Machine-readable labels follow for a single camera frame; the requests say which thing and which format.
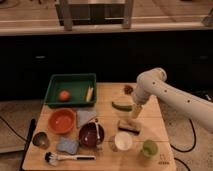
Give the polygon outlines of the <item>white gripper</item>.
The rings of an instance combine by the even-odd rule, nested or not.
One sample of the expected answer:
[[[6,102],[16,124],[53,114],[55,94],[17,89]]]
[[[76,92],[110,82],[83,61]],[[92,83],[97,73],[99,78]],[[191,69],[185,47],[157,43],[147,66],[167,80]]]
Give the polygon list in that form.
[[[132,105],[131,117],[136,119],[141,110],[142,106],[149,100],[150,94],[143,90],[142,88],[135,88],[132,92],[132,99],[135,104]]]

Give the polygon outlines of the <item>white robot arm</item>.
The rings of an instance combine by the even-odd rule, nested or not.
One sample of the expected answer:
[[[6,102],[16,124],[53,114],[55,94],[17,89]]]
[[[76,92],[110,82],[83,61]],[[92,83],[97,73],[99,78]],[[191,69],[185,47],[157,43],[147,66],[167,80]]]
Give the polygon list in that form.
[[[189,118],[213,133],[213,103],[170,86],[166,79],[167,74],[162,68],[139,74],[132,92],[133,102],[142,106],[151,95],[155,95],[173,108],[182,110]]]

